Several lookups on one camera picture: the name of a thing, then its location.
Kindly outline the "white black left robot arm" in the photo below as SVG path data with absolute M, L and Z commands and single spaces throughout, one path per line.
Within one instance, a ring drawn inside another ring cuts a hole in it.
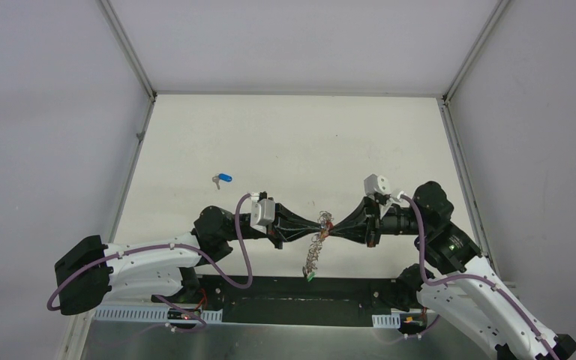
M 266 193 L 247 193 L 234 212 L 216 206 L 201 211 L 193 229 L 164 240 L 109 244 L 89 235 L 54 265 L 56 288 L 48 311 L 83 314 L 105 301 L 151 296 L 163 303 L 190 303 L 200 293 L 195 269 L 211 266 L 231 286 L 252 286 L 252 262 L 245 242 L 267 239 L 276 248 L 311 236 L 314 243 L 304 276 L 316 273 L 320 242 L 334 224 L 326 212 L 318 221 L 304 219 L 274 202 Z

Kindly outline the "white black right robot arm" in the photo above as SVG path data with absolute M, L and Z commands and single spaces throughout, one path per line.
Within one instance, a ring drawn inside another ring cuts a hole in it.
M 415 236 L 419 261 L 396 280 L 400 304 L 433 311 L 491 359 L 570 359 L 576 352 L 575 339 L 537 320 L 452 222 L 454 206 L 437 182 L 428 181 L 409 196 L 371 175 L 364 189 L 361 204 L 329 234 L 369 248 L 383 235 Z

